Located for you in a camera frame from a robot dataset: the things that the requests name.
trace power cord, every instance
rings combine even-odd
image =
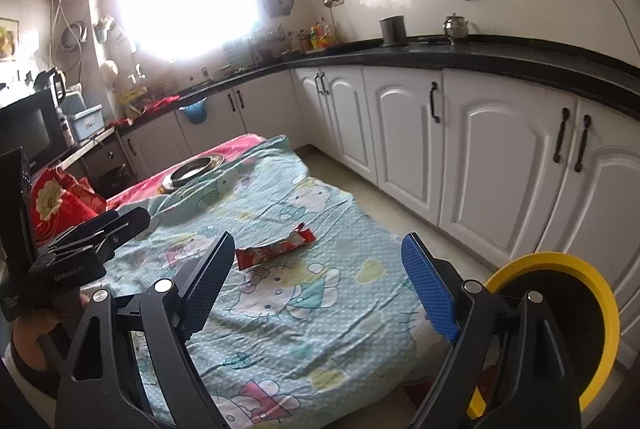
[[[634,33],[631,31],[631,26],[629,25],[629,22],[626,20],[625,13],[622,12],[622,9],[620,8],[620,5],[618,5],[618,2],[616,0],[611,0],[611,1],[616,6],[618,12],[620,13],[620,16],[622,16],[622,19],[625,21],[626,29],[629,31],[629,35],[631,36],[631,41],[634,42],[636,51],[638,52],[638,56],[640,56],[640,48],[638,47],[638,42],[636,41]]]
[[[53,0],[51,0],[51,6],[49,8],[49,69],[52,69],[53,65],[55,64],[55,61],[53,59],[53,35],[56,30],[56,25],[58,24],[59,13],[60,4],[58,4],[58,8],[56,9],[56,17],[53,18]]]
[[[60,10],[60,14],[62,14],[62,19],[65,20],[66,27],[69,29],[69,32],[71,32],[72,37],[76,40],[76,43],[78,44],[78,60],[70,68],[66,69],[65,73],[70,72],[77,66],[78,82],[80,83],[82,79],[82,43],[80,43],[80,40],[76,36],[76,33],[73,31],[73,29],[71,28],[71,25],[69,24],[69,20],[66,18],[65,9],[62,7],[62,0],[58,0],[58,9]]]

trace red snack wrapper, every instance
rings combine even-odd
[[[273,259],[277,255],[297,249],[316,240],[316,236],[311,229],[305,229],[305,224],[300,223],[284,239],[279,239],[268,245],[260,247],[249,247],[248,249],[236,249],[238,268],[244,270],[250,266],[259,265],[265,261]]]

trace picture frame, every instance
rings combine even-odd
[[[20,22],[17,19],[0,18],[0,63],[15,61],[20,44]]]

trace blue gripper pad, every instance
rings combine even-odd
[[[204,328],[222,285],[228,276],[236,255],[236,243],[228,232],[222,235],[213,249],[199,260],[184,285],[180,324],[176,331],[188,341]]]
[[[460,334],[454,297],[437,273],[417,234],[407,234],[400,249],[402,265],[436,332],[454,343]]]

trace light blue bedsheet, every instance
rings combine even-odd
[[[351,194],[311,178],[284,137],[121,212],[135,206],[149,210],[150,228],[118,250],[92,288],[142,291],[224,231],[238,248],[285,237],[302,221],[318,237],[247,271],[234,263],[204,330],[187,344],[232,429],[323,427],[385,396],[442,347],[402,268],[400,239]],[[134,343],[154,412],[169,418],[144,337]]]

